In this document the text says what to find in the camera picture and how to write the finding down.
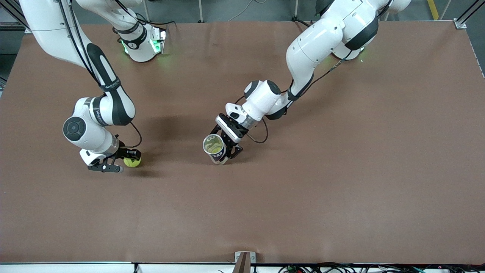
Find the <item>aluminium frame profile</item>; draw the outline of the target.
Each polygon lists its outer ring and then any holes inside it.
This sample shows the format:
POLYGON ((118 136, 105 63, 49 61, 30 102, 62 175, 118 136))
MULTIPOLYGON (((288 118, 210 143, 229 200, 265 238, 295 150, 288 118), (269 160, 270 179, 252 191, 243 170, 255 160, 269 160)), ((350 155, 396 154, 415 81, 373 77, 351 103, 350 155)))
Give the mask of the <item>aluminium frame profile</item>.
POLYGON ((456 29, 466 29, 466 22, 483 6, 485 0, 474 0, 472 5, 468 7, 458 18, 454 19, 456 29))
POLYGON ((23 14, 20 0, 0 0, 0 31, 32 33, 23 14))

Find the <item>grey metal bracket post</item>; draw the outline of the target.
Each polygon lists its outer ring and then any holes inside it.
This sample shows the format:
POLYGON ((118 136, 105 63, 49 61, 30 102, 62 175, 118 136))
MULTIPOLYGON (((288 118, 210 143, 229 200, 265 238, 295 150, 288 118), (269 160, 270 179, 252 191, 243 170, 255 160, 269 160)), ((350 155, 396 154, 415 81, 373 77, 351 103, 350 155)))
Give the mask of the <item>grey metal bracket post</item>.
POLYGON ((252 266, 257 262, 257 253, 240 251, 235 252, 235 266, 232 273, 257 273, 256 266, 252 266))

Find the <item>metal arm base connector plate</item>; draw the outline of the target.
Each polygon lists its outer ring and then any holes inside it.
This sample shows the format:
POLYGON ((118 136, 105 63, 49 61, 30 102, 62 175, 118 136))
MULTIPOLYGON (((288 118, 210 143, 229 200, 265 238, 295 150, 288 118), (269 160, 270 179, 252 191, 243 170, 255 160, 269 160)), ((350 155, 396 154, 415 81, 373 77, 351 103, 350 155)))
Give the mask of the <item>metal arm base connector plate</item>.
POLYGON ((166 38, 166 29, 152 26, 151 27, 151 45, 155 54, 162 54, 166 38))

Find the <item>clear tennis ball can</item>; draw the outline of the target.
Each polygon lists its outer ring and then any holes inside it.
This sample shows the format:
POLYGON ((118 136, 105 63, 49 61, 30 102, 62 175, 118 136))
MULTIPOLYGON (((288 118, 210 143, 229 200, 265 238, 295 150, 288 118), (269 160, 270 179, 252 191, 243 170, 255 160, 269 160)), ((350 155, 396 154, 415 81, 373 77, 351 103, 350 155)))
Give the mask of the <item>clear tennis ball can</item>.
POLYGON ((225 158, 225 142, 223 140, 223 138, 220 136, 220 135, 216 135, 216 134, 209 134, 207 137, 205 137, 204 141, 203 141, 203 150, 206 154, 208 154, 208 156, 211 158, 212 162, 217 164, 217 165, 224 165, 226 162, 227 162, 227 158, 225 158), (208 154, 206 152, 206 148, 205 146, 208 145, 209 143, 220 143, 220 144, 223 144, 224 145, 224 149, 222 150, 222 152, 218 153, 218 154, 208 154))

